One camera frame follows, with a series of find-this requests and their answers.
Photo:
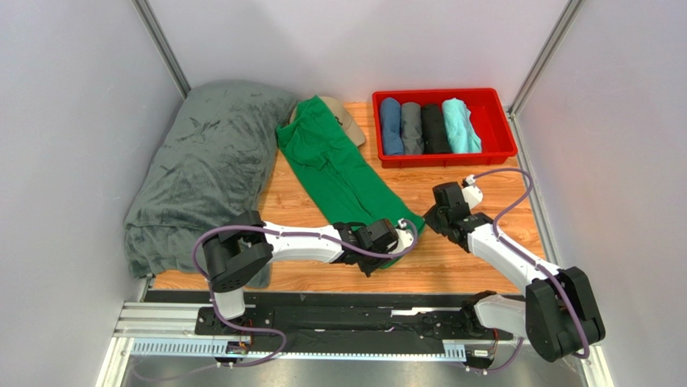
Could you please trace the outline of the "grey plush pillow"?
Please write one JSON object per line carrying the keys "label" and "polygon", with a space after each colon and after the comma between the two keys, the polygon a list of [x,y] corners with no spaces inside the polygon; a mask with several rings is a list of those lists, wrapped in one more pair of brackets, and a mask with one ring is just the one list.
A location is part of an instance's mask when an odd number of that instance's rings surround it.
{"label": "grey plush pillow", "polygon": [[297,103],[296,94],[256,81],[189,92],[124,220],[133,277],[204,267],[195,241],[258,207],[276,163],[276,130]]}

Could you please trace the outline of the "green t-shirt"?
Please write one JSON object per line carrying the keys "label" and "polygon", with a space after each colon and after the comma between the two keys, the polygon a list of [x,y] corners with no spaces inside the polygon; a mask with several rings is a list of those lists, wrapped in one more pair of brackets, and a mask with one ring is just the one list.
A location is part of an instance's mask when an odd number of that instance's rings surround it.
{"label": "green t-shirt", "polygon": [[276,129],[277,146],[329,223],[405,219],[424,231],[421,216],[368,164],[319,96],[299,102],[294,111],[290,123]]}

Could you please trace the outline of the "grey rolled t-shirt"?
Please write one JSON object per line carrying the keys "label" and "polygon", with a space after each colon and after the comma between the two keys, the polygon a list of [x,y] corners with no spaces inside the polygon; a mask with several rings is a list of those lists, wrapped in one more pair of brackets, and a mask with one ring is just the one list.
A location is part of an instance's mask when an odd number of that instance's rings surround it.
{"label": "grey rolled t-shirt", "polygon": [[424,153],[421,106],[416,102],[401,106],[401,137],[405,155]]}

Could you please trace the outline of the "black rolled t-shirt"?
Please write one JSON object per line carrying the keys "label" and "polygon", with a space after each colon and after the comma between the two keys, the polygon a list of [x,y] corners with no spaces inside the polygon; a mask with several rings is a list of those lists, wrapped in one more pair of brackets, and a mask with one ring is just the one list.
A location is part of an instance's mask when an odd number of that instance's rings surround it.
{"label": "black rolled t-shirt", "polygon": [[441,109],[437,104],[421,107],[421,125],[425,154],[452,153]]}

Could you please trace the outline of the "turquoise rolled t-shirt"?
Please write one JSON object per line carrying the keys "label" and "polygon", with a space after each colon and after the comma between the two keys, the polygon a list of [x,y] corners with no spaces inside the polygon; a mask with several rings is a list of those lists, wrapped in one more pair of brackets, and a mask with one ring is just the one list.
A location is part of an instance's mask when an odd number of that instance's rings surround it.
{"label": "turquoise rolled t-shirt", "polygon": [[455,154],[481,153],[481,138],[472,125],[471,111],[465,102],[457,98],[447,99],[442,102],[442,110],[452,152]]}

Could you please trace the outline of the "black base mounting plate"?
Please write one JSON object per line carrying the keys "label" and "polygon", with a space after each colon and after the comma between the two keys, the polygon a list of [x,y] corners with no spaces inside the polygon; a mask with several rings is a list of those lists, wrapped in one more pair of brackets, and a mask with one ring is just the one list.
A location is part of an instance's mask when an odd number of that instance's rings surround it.
{"label": "black base mounting plate", "polygon": [[247,292],[240,326],[282,331],[285,352],[440,354],[445,339],[486,347],[513,338],[504,331],[468,333],[465,294]]}

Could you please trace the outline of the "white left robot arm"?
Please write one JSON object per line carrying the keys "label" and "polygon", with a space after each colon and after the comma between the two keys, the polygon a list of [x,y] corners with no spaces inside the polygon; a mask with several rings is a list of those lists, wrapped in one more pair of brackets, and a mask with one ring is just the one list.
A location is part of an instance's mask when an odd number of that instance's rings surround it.
{"label": "white left robot arm", "polygon": [[255,332],[235,320],[244,316],[244,286],[276,262],[317,261],[357,266],[366,276],[386,261],[414,249],[417,227],[407,219],[387,218],[369,225],[333,223],[320,228],[286,227],[265,222],[249,210],[227,225],[202,234],[191,249],[194,267],[206,279],[215,318],[236,332]]}

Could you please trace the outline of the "tan baseball cap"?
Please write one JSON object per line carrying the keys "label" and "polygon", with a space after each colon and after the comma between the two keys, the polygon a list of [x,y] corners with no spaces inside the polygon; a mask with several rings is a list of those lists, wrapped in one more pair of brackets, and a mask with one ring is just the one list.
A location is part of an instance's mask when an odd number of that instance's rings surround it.
{"label": "tan baseball cap", "polygon": [[366,134],[345,105],[336,98],[314,95],[299,102],[288,125],[278,130],[282,149],[353,149],[366,142]]}

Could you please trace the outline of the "blue rolled t-shirt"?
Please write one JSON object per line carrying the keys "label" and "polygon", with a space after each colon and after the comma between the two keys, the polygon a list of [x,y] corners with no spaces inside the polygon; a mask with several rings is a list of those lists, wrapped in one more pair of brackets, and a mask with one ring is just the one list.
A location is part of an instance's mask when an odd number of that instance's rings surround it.
{"label": "blue rolled t-shirt", "polygon": [[381,142],[386,156],[405,154],[401,137],[401,104],[394,98],[385,98],[380,105]]}

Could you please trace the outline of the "red plastic bin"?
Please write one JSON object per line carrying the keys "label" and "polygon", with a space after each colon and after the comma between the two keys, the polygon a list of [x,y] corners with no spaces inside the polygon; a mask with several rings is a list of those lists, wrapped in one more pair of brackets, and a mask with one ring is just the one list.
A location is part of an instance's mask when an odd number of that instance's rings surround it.
{"label": "red plastic bin", "polygon": [[[481,138],[482,152],[387,156],[383,150],[380,114],[381,103],[386,98],[394,98],[400,103],[417,102],[421,106],[427,104],[440,105],[450,98],[457,98],[465,102],[471,112],[471,124]],[[507,159],[518,153],[518,147],[506,118],[506,112],[497,91],[493,88],[375,91],[372,93],[372,106],[377,157],[384,169],[498,165],[505,164]]]}

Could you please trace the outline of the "aluminium frame rail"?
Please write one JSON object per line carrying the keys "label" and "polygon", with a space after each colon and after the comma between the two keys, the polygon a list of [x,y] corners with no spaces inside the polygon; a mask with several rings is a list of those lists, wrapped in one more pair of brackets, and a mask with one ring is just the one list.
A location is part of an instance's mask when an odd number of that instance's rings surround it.
{"label": "aluminium frame rail", "polygon": [[501,331],[465,334],[461,296],[250,293],[234,331],[203,292],[126,303],[100,386],[611,386],[602,350],[549,363]]}

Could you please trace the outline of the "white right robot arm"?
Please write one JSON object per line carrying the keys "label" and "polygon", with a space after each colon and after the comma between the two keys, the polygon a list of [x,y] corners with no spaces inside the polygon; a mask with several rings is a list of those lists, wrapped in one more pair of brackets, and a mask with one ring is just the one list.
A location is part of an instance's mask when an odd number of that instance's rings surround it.
{"label": "white right robot arm", "polygon": [[589,278],[578,267],[560,268],[506,235],[486,214],[474,213],[481,200],[475,185],[449,182],[432,190],[435,204],[424,215],[434,232],[483,259],[512,282],[521,301],[483,291],[461,309],[470,334],[497,329],[527,339],[546,361],[582,356],[606,337]]}

